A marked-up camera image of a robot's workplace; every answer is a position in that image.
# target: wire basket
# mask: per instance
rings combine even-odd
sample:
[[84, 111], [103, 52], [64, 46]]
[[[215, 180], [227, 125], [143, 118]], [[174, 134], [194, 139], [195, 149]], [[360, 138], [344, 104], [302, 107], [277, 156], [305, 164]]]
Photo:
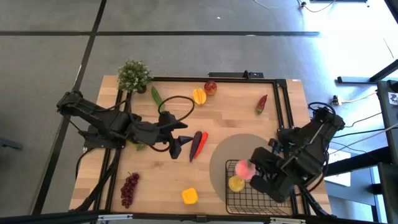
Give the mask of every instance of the wire basket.
[[291, 215], [292, 206], [290, 199], [277, 203], [267, 194], [258, 192], [246, 180], [240, 192], [233, 192], [228, 187], [228, 180], [235, 175], [235, 165], [238, 160], [228, 160], [225, 163], [225, 199], [226, 211], [229, 214], [244, 215]]

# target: lemon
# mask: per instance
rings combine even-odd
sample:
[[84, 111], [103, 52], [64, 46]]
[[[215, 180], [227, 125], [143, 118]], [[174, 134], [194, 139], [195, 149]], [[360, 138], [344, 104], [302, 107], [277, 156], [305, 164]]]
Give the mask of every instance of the lemon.
[[240, 179], [237, 175], [229, 178], [228, 187], [233, 192], [240, 192], [244, 188], [245, 182], [243, 179]]

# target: circular gray mat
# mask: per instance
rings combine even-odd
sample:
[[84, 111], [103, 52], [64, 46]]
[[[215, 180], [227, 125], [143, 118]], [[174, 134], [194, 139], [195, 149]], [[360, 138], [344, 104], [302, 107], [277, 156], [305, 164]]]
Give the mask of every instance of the circular gray mat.
[[210, 159], [210, 180], [225, 202], [225, 163], [230, 159], [250, 159], [257, 147], [269, 149], [268, 141], [253, 134], [235, 134], [220, 142]]

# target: desk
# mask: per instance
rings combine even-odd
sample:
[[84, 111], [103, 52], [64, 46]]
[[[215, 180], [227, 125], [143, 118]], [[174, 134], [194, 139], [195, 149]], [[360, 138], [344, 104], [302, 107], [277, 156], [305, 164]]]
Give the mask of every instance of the desk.
[[[203, 88], [204, 82], [156, 81], [147, 87], [148, 90], [151, 85], [155, 85], [160, 95], [167, 98], [173, 95], [191, 96], [194, 88]], [[309, 122], [309, 117], [302, 83], [299, 80], [287, 80], [287, 86], [294, 124], [303, 126]], [[117, 94], [116, 76], [104, 76], [96, 103], [104, 108], [113, 106]], [[259, 96], [265, 94], [268, 94], [266, 109], [261, 116], [256, 116], [254, 107]], [[179, 118], [189, 110], [190, 105], [187, 100], [175, 99], [167, 103], [166, 109]], [[287, 121], [284, 103], [281, 105], [284, 120]], [[157, 121], [157, 106], [150, 91], [142, 95], [134, 94], [131, 109], [133, 113], [142, 116], [143, 120]], [[128, 142], [121, 153], [112, 212], [229, 215], [225, 203], [217, 196], [210, 182], [211, 155], [218, 143], [232, 134], [249, 133], [264, 139], [276, 137], [278, 118], [273, 87], [263, 83], [219, 83], [217, 94], [208, 96], [205, 105], [196, 106], [183, 122], [188, 128], [175, 130], [175, 138], [178, 135], [193, 136], [198, 130], [209, 134], [198, 159], [189, 163], [189, 143], [182, 147], [178, 159], [172, 160], [168, 152], [159, 153], [150, 148], [136, 151]], [[71, 209], [79, 206], [97, 184], [103, 157], [104, 149], [95, 149], [82, 159], [70, 203]], [[138, 172], [141, 176], [133, 204], [128, 209], [121, 205], [119, 190], [128, 176], [127, 172]], [[181, 198], [181, 192], [189, 187], [196, 188], [199, 196], [197, 204], [191, 206], [184, 205]], [[107, 192], [108, 186], [103, 190], [100, 208], [104, 208]], [[312, 194], [323, 209], [331, 213], [325, 183], [322, 182]], [[303, 213], [301, 197], [297, 197], [297, 205], [298, 212]]]

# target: green plant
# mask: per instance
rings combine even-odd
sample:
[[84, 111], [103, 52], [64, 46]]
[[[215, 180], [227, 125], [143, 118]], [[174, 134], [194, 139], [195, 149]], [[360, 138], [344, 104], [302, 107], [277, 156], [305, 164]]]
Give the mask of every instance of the green plant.
[[119, 68], [119, 89], [126, 91], [141, 91], [150, 82], [150, 70], [142, 61], [127, 60], [126, 64]]

